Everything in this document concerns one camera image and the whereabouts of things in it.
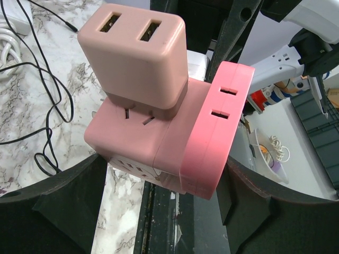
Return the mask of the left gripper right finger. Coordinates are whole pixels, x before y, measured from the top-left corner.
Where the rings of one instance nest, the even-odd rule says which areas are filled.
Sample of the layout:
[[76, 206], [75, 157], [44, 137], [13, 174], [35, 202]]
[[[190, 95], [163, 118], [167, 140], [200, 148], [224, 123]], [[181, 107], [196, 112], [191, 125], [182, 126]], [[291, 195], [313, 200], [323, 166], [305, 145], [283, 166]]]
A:
[[217, 197], [231, 253], [338, 253], [338, 201], [284, 187], [232, 157]]

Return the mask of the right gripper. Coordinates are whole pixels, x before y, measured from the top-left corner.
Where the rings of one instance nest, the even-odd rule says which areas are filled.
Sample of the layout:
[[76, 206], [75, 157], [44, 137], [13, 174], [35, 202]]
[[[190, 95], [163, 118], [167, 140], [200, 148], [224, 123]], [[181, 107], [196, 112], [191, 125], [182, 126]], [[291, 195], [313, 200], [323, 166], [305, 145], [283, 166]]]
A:
[[176, 14], [184, 20], [188, 50], [204, 54], [212, 51], [206, 76], [213, 77], [222, 61], [239, 62], [263, 3], [261, 0], [152, 0], [150, 9]]

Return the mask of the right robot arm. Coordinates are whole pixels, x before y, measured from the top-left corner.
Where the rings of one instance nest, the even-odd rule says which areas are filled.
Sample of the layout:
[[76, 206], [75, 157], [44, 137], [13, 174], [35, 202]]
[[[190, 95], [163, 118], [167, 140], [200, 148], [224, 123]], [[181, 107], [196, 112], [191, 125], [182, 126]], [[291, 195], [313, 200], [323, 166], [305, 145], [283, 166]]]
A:
[[221, 62], [239, 60], [259, 14], [294, 23], [300, 30], [276, 53], [254, 64], [251, 92], [299, 75], [319, 81], [338, 66], [338, 1], [151, 1], [150, 9], [183, 18], [189, 50], [206, 53], [215, 43], [208, 81]]

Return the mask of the pink square plug adapter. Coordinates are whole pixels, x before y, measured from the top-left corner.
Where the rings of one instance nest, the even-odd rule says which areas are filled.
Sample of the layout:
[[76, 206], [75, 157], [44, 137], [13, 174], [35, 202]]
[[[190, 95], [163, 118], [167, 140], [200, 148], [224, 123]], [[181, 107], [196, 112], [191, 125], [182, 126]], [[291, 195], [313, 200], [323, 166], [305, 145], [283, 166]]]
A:
[[226, 164], [255, 69], [223, 61], [186, 144], [180, 168], [182, 189], [211, 199]]

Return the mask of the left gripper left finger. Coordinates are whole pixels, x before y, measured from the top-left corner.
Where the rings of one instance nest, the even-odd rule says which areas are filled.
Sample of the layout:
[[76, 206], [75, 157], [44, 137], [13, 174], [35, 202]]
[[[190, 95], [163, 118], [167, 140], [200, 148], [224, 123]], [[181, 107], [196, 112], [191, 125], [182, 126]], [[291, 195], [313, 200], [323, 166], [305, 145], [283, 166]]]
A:
[[75, 166], [1, 197], [1, 253], [91, 253], [106, 160]]

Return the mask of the pink cube socket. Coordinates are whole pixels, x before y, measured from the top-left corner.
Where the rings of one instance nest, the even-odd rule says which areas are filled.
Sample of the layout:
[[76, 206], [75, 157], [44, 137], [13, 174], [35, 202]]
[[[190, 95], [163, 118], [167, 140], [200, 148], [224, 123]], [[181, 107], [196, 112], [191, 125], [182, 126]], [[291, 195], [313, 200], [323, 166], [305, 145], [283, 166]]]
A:
[[105, 99], [85, 130], [84, 140], [114, 168], [184, 194], [180, 167], [210, 84], [189, 79], [177, 115], [163, 121], [126, 110]]

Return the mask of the beige pink USB charger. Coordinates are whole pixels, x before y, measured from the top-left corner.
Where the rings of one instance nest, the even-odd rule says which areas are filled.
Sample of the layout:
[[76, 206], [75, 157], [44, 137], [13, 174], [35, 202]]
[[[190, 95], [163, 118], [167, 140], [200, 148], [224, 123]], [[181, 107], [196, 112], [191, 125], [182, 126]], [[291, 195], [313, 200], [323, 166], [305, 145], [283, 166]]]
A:
[[104, 4], [77, 40], [113, 104], [163, 120], [177, 114], [189, 79], [181, 17]]

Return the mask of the white plug adapter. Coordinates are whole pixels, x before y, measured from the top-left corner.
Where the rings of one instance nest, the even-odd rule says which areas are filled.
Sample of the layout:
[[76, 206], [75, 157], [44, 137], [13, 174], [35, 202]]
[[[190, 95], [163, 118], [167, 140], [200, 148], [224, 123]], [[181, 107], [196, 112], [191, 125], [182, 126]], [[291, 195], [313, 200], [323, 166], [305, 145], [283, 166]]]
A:
[[187, 58], [189, 77], [199, 81], [205, 81], [210, 62], [208, 56], [199, 52], [187, 50]]

